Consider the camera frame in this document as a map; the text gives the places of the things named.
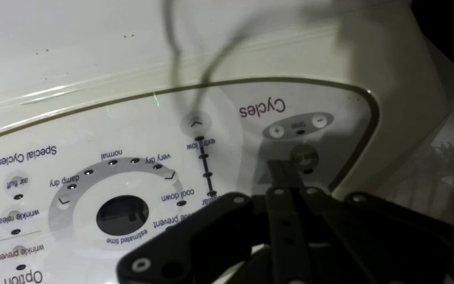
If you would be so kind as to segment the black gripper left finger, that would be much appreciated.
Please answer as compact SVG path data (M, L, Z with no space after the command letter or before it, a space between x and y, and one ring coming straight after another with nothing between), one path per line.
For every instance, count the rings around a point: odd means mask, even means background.
M315 264L290 190L267 193L270 246L237 273L238 284L317 284Z

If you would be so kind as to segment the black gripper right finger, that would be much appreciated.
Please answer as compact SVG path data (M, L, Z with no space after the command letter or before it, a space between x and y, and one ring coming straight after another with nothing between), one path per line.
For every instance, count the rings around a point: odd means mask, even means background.
M454 284L454 226L363 191L336 201L308 188L303 201L368 284Z

